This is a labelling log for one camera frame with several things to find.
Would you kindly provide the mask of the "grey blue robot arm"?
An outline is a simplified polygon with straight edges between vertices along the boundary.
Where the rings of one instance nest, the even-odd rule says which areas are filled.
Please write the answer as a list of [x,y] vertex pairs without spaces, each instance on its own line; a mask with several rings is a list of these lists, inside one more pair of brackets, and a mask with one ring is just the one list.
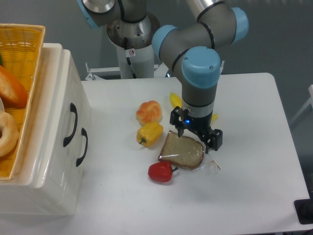
[[247,35],[249,23],[243,10],[223,0],[189,0],[197,22],[183,30],[161,26],[147,11],[144,0],[80,0],[91,28],[106,26],[115,46],[123,79],[150,78],[155,57],[182,85],[182,106],[171,112],[170,124],[178,135],[189,130],[207,150],[218,150],[223,133],[211,128],[221,60],[216,49]]

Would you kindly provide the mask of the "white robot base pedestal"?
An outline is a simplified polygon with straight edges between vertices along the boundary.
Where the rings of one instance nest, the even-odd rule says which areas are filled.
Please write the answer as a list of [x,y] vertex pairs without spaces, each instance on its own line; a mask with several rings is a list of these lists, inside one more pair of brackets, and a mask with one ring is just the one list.
[[121,79],[154,77],[152,38],[160,28],[158,19],[144,9],[109,20],[106,25],[108,39],[116,49]]

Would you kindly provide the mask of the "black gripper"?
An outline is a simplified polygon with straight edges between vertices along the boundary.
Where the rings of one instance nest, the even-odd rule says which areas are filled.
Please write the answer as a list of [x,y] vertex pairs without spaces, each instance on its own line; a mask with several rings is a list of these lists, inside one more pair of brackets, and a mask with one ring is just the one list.
[[170,114],[170,124],[175,127],[178,137],[184,133],[184,129],[188,129],[199,137],[205,144],[205,153],[209,150],[218,151],[223,144],[223,132],[220,129],[211,129],[212,112],[204,117],[192,117],[187,109],[176,106]]

